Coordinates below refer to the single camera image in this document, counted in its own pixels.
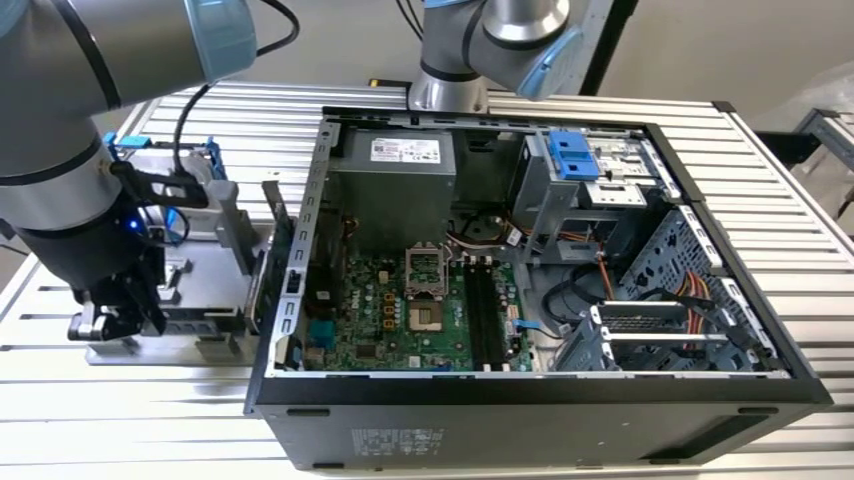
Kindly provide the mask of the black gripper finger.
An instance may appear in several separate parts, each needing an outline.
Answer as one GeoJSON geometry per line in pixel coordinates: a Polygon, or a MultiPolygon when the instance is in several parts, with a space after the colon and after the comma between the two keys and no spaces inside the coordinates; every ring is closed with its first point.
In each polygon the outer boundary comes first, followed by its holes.
{"type": "Polygon", "coordinates": [[[90,291],[74,291],[73,298],[79,311],[70,317],[69,341],[109,341],[139,332],[141,320],[119,299],[98,296],[90,291]]]}
{"type": "Polygon", "coordinates": [[[119,275],[121,300],[115,307],[118,319],[133,333],[161,336],[166,320],[160,309],[157,279],[149,266],[133,264],[119,275]]]}

